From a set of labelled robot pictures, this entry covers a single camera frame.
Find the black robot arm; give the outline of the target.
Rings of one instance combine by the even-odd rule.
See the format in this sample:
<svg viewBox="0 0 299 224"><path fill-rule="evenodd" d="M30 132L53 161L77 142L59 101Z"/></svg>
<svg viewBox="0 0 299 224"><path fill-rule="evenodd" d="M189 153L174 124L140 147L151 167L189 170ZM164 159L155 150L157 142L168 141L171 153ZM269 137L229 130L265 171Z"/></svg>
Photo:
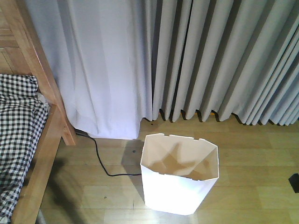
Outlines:
<svg viewBox="0 0 299 224"><path fill-rule="evenodd" d="M289 177L289 183L295 193L299 193L299 174L295 173Z"/></svg>

